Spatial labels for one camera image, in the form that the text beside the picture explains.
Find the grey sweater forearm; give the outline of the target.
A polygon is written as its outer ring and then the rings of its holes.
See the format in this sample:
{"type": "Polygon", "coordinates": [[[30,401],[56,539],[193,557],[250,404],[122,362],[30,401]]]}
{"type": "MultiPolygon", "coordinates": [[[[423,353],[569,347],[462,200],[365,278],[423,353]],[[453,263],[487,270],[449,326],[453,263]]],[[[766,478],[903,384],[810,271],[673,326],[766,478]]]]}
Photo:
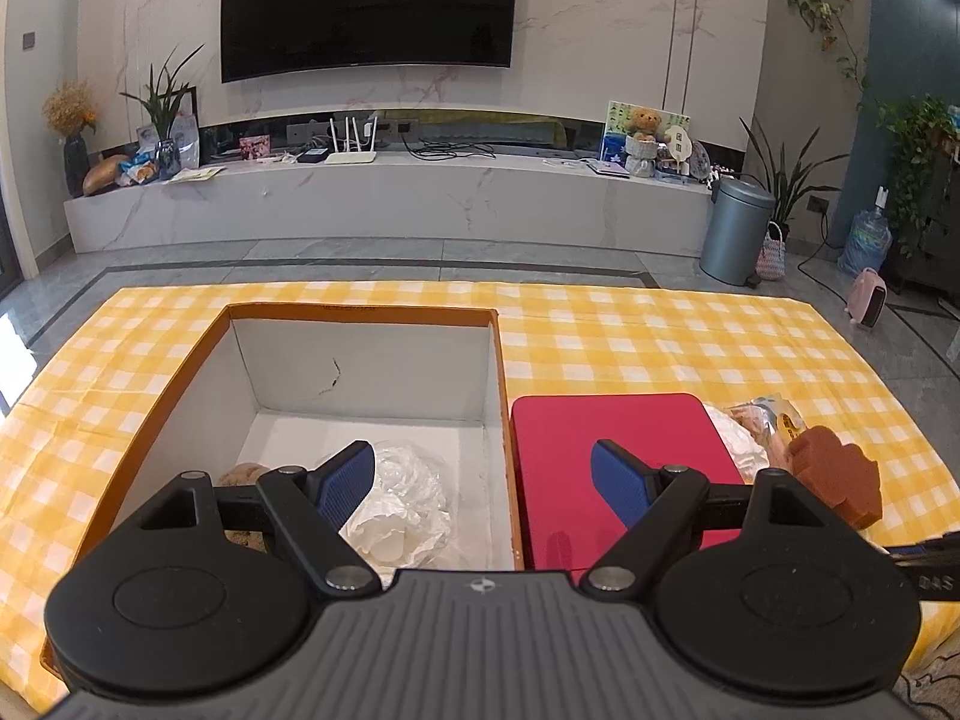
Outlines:
{"type": "Polygon", "coordinates": [[[895,692],[919,717],[960,720],[958,652],[940,652],[924,670],[898,678],[895,692]]]}

